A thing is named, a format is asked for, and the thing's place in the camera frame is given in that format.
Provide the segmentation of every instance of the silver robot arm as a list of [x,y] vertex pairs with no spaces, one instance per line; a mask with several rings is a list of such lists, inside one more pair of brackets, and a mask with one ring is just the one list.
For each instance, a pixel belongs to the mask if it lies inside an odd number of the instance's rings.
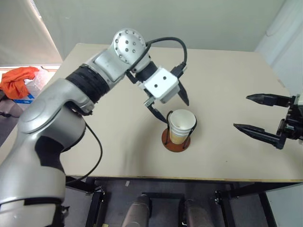
[[0,227],[64,226],[60,154],[83,137],[82,115],[91,114],[94,104],[125,75],[147,93],[145,105],[164,122],[152,108],[154,100],[166,103],[178,93],[188,104],[178,80],[186,59],[171,72],[157,68],[147,53],[150,45],[133,29],[119,31],[108,49],[55,81],[24,111],[13,148],[0,165]]

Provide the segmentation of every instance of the wire cup holder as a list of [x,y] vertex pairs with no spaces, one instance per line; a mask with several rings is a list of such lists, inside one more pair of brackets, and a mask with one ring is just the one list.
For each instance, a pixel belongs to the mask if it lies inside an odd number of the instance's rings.
[[166,121],[167,121],[167,128],[163,131],[162,133],[162,143],[163,145],[170,151],[173,152],[181,152],[184,151],[188,148],[189,144],[190,144],[190,135],[192,134],[192,132],[195,130],[196,126],[197,126],[197,118],[195,116],[196,119],[196,123],[193,126],[193,128],[190,130],[188,136],[186,137],[185,141],[181,144],[174,144],[170,138],[169,138],[169,131],[170,131],[170,127],[169,127],[169,116],[173,113],[173,111],[169,111],[169,113],[166,116]]

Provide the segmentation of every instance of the metal table frame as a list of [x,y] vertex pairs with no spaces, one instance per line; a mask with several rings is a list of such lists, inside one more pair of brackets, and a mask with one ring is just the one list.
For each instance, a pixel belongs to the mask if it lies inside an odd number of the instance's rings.
[[[67,176],[66,181],[73,180],[73,177]],[[107,209],[107,196],[108,193],[95,183],[98,180],[140,180],[141,178],[116,178],[116,177],[88,177],[86,182],[75,182],[68,187],[80,190],[86,193],[92,193],[91,204],[89,208],[89,214],[85,227],[101,226],[104,223],[106,209]],[[261,183],[255,182],[247,186],[240,187],[239,182],[224,182],[224,181],[199,181],[199,180],[162,180],[162,179],[148,179],[152,181],[170,181],[170,182],[199,182],[199,183],[214,183],[214,184],[227,184],[230,186],[228,191],[215,191],[214,201],[221,206],[222,215],[226,227],[236,227],[233,218],[232,208],[230,200],[242,197],[258,194],[261,205],[263,207],[264,214],[266,216],[268,227],[277,227],[274,215],[272,213],[269,201],[266,196],[266,192],[270,190],[280,189],[284,187],[299,185],[302,183]]]

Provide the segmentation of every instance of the black cable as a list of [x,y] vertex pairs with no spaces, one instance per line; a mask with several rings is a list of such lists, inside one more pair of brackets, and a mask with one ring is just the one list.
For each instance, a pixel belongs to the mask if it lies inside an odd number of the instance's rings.
[[98,136],[94,133],[94,131],[89,127],[89,125],[86,122],[85,122],[85,125],[89,129],[89,131],[91,132],[91,134],[95,137],[95,139],[97,140],[97,142],[98,142],[98,144],[100,146],[100,157],[99,157],[99,160],[97,161],[97,163],[95,164],[95,166],[87,174],[85,174],[84,176],[82,176],[82,177],[80,177],[78,179],[75,179],[75,180],[72,180],[72,181],[68,181],[65,184],[75,183],[77,181],[83,180],[85,177],[88,177],[88,175],[90,175],[97,168],[97,166],[99,165],[99,163],[101,161],[101,158],[102,158],[102,155],[103,155],[103,149],[102,149],[101,142],[100,142]]
[[154,44],[154,43],[157,43],[157,42],[169,41],[169,40],[176,41],[176,42],[178,42],[178,43],[181,44],[181,46],[183,48],[183,52],[184,52],[183,63],[186,63],[187,62],[187,49],[186,49],[185,43],[181,39],[179,39],[179,38],[176,38],[176,37],[163,37],[163,38],[159,38],[159,39],[150,40],[150,41],[147,42],[147,44]]
[[163,38],[153,39],[153,40],[146,42],[145,43],[146,49],[141,54],[141,56],[131,65],[131,67],[126,71],[126,73],[132,71],[136,67],[136,65],[139,63],[139,61],[141,61],[142,58],[147,54],[147,52],[151,48],[152,44],[161,42],[161,41],[176,41],[181,44],[181,46],[183,48],[183,53],[184,53],[184,59],[183,59],[183,62],[181,63],[181,65],[182,65],[182,67],[185,67],[186,62],[187,62],[187,49],[186,49],[185,43],[181,39],[176,38],[176,37],[163,37]]
[[11,115],[10,113],[5,113],[3,111],[0,111],[0,115],[3,116],[3,117],[19,118],[18,116],[14,116],[14,115]]
[[146,45],[146,49],[143,51],[141,56],[131,65],[131,67],[126,72],[130,72],[131,70],[133,70],[136,67],[136,65],[139,63],[139,61],[141,61],[142,58],[147,54],[147,52],[149,51],[151,46],[152,46],[151,44]]

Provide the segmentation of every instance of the brown circular base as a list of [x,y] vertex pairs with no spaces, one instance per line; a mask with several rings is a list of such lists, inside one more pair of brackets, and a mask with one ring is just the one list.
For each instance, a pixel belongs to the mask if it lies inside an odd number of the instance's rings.
[[165,129],[162,133],[162,143],[166,147],[166,149],[168,149],[172,152],[182,152],[188,148],[188,146],[190,144],[190,137],[187,139],[187,145],[184,148],[183,148],[183,146],[186,141],[184,141],[184,143],[182,143],[182,144],[174,144],[173,142],[171,142],[169,135],[168,135],[167,144],[165,144],[167,130],[168,129]]

